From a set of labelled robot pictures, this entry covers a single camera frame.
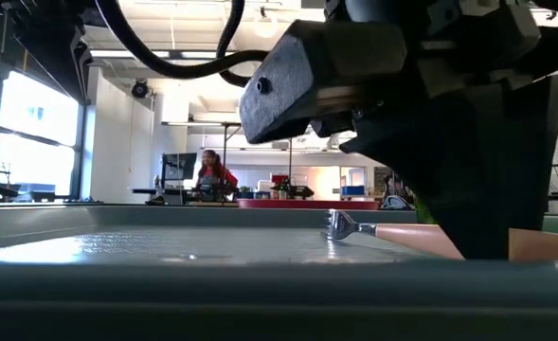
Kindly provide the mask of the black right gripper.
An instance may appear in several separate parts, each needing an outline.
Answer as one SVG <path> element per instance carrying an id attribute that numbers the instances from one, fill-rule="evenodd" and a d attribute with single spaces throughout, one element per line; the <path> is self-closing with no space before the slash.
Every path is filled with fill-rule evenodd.
<path id="1" fill-rule="evenodd" d="M 247 84 L 248 142 L 349 130 L 359 110 L 402 115 L 447 93 L 558 71 L 558 26 L 531 1 L 332 1 L 297 20 Z"/>

